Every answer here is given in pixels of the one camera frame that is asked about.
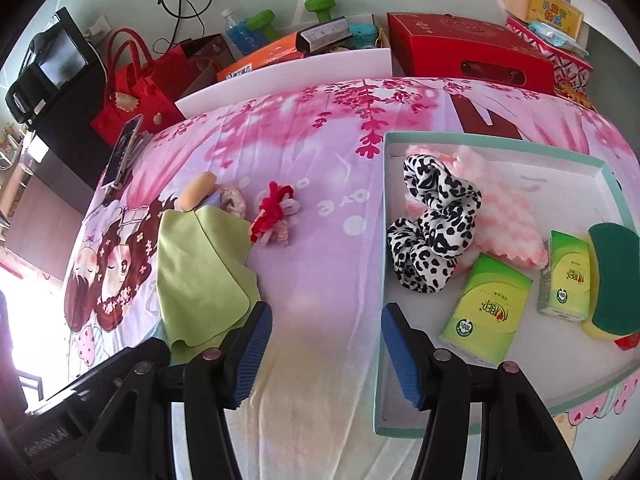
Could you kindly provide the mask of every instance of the red and white patterned box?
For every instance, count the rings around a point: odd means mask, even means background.
[[[593,66],[578,56],[574,56],[571,52],[555,47],[537,37],[527,28],[525,23],[516,20],[513,16],[507,18],[506,27],[538,49],[554,64],[556,83],[564,82],[565,85],[571,85],[575,91],[584,91],[589,76],[593,72]]]

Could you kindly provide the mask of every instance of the cartoon girl print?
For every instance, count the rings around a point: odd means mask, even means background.
[[[64,310],[72,332],[79,333],[95,312],[98,325],[111,332],[127,314],[138,288],[151,274],[162,213],[175,198],[123,210],[102,234],[94,251],[79,251],[67,280]]]
[[[94,324],[87,324],[73,337],[69,352],[69,379],[75,379],[97,366],[109,355],[104,349],[102,329]]]

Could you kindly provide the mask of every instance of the microfiber cloth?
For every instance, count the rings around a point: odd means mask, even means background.
[[[167,210],[158,234],[158,299],[176,362],[219,346],[244,325],[260,293],[245,267],[249,222],[222,209]]]

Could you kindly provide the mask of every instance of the leopard print scrunchie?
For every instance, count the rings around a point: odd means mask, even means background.
[[[386,241],[394,270],[409,290],[438,292],[473,240],[482,195],[429,155],[409,155],[403,170],[409,192],[428,209],[415,222],[399,218],[389,227]]]

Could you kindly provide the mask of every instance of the sponge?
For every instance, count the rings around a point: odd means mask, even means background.
[[[589,229],[591,302],[583,330],[615,340],[640,330],[640,238],[613,223]]]

